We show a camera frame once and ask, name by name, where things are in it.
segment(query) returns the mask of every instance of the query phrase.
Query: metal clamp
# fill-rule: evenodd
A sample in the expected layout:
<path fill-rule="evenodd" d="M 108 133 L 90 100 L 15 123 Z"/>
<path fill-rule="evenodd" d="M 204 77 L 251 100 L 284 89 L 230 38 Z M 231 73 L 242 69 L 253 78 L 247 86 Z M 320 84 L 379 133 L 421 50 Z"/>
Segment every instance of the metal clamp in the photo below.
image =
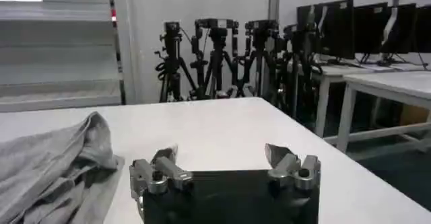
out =
<path fill-rule="evenodd" d="M 295 187 L 312 190 L 320 182 L 321 162 L 314 155 L 307 155 L 301 169 L 294 172 Z"/>
<path fill-rule="evenodd" d="M 155 165 L 157 170 L 160 170 L 173 181 L 176 189 L 190 190 L 193 185 L 192 172 L 182 170 L 166 157 L 157 158 Z"/>
<path fill-rule="evenodd" d="M 320 170 L 321 163 L 316 156 L 307 155 L 301 166 L 301 160 L 288 153 L 268 171 L 268 176 L 279 188 L 294 185 L 299 190 L 312 190 L 320 182 Z"/>
<path fill-rule="evenodd" d="M 129 166 L 132 198 L 136 201 L 144 191 L 151 194 L 162 194 L 168 188 L 168 178 L 156 171 L 146 160 L 135 160 Z"/>
<path fill-rule="evenodd" d="M 268 176 L 277 186 L 284 188 L 292 183 L 292 174 L 300 169 L 301 160 L 292 153 L 288 153 L 275 168 L 268 171 Z"/>

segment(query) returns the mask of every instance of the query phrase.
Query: metal bracket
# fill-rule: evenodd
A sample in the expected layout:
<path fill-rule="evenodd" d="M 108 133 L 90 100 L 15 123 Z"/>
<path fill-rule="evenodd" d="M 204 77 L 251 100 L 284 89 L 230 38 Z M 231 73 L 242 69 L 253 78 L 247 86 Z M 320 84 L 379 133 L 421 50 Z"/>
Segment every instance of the metal bracket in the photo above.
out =
<path fill-rule="evenodd" d="M 147 190 L 151 194 L 162 194 L 168 188 L 168 178 L 156 171 L 146 160 L 135 160 L 129 166 L 132 198 L 136 201 Z"/>
<path fill-rule="evenodd" d="M 193 185 L 193 174 L 184 171 L 176 166 L 166 157 L 157 158 L 156 169 L 160 170 L 164 175 L 168 176 L 174 183 L 174 187 L 178 190 L 190 190 Z"/>

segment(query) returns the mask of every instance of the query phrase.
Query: white desk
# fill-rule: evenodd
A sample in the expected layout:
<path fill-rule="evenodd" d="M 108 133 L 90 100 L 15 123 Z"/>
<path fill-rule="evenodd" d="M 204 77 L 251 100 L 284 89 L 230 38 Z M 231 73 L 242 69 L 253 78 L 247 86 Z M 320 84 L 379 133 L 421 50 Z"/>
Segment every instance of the white desk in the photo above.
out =
<path fill-rule="evenodd" d="M 317 104 L 317 119 L 316 119 L 316 128 L 314 129 L 314 133 L 317 136 L 323 137 L 323 133 L 325 132 L 325 122 L 326 122 L 326 113 L 328 107 L 328 99 L 329 99 L 329 88 L 332 83 L 344 82 L 344 75 L 351 74 L 360 74 L 360 73 L 372 73 L 372 69 L 360 69 L 357 67 L 347 67 L 347 66 L 323 66 L 322 67 L 323 74 L 322 75 L 313 75 L 314 79 L 318 79 L 321 84 L 319 88 L 319 102 Z"/>
<path fill-rule="evenodd" d="M 319 88 L 319 103 L 317 106 L 316 128 L 314 133 L 319 137 L 323 137 L 325 132 L 325 121 L 328 106 L 329 88 L 332 83 L 345 82 L 344 75 L 366 74 L 366 73 L 387 73 L 393 71 L 419 71 L 423 70 L 423 66 L 412 65 L 407 63 L 393 64 L 390 67 L 379 67 L 377 65 L 360 65 L 362 68 L 347 67 L 347 66 L 323 66 L 322 75 L 313 75 L 314 79 L 318 79 L 321 84 Z"/>
<path fill-rule="evenodd" d="M 431 223 L 431 213 L 291 118 L 258 98 L 0 114 L 1 139 L 75 124 L 92 111 L 107 119 L 125 167 L 105 223 L 141 223 L 127 166 L 177 143 L 188 170 L 268 169 L 265 143 L 322 162 L 319 223 Z"/>
<path fill-rule="evenodd" d="M 384 128 L 380 130 L 365 131 L 350 134 L 353 111 L 356 99 L 356 92 L 361 91 L 374 95 L 378 98 L 395 100 L 404 104 L 419 106 L 431 109 L 431 72 L 396 72 L 378 73 L 366 75 L 346 75 L 347 86 L 345 89 L 343 109 L 341 111 L 341 121 L 338 137 L 325 139 L 330 143 L 336 143 L 337 148 L 346 152 L 350 141 L 363 141 L 366 139 L 385 137 L 390 135 L 400 135 L 408 132 L 430 130 L 431 122 L 423 124 L 413 124 L 409 126 Z M 400 143 L 393 146 L 386 146 L 355 156 L 356 159 L 364 159 L 372 156 L 379 156 L 388 153 L 398 153 L 410 149 L 426 149 L 431 146 L 431 137 L 426 136 L 423 140 L 415 140 L 409 143 Z"/>

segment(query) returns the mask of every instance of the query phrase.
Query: table leg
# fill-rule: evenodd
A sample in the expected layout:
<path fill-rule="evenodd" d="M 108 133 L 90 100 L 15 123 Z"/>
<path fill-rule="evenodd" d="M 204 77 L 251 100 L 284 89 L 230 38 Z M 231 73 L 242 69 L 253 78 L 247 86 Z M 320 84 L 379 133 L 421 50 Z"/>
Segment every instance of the table leg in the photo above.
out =
<path fill-rule="evenodd" d="M 376 101 L 374 102 L 374 106 L 371 112 L 370 128 L 373 128 L 377 125 L 376 120 L 378 116 L 378 110 L 380 110 L 381 103 L 382 103 L 382 98 L 376 97 Z"/>
<path fill-rule="evenodd" d="M 356 90 L 352 89 L 349 84 L 345 87 L 343 109 L 341 111 L 341 120 L 338 130 L 337 148 L 343 153 L 347 150 L 349 143 L 350 128 L 352 126 L 353 112 L 356 101 Z"/>
<path fill-rule="evenodd" d="M 314 132 L 318 137 L 323 137 L 323 133 L 325 132 L 325 121 L 326 121 L 330 86 L 331 86 L 331 82 L 329 81 L 329 78 L 323 77 L 321 80 L 321 85 L 319 89 L 319 103 L 317 105 L 316 128 L 314 130 Z"/>
<path fill-rule="evenodd" d="M 426 122 L 431 122 L 431 109 L 428 111 L 428 118 L 426 119 Z M 426 131 L 421 142 L 426 143 L 429 140 L 431 140 L 431 130 Z M 421 147 L 419 150 L 423 153 L 426 153 L 428 149 L 426 147 Z"/>

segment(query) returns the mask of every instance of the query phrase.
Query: dark floor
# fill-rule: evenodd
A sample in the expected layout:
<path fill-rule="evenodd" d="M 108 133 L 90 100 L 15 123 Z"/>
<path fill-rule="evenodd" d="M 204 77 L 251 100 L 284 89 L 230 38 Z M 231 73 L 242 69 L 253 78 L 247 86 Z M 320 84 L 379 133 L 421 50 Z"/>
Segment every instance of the dark floor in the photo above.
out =
<path fill-rule="evenodd" d="M 431 211 L 431 151 L 388 155 L 360 163 Z"/>

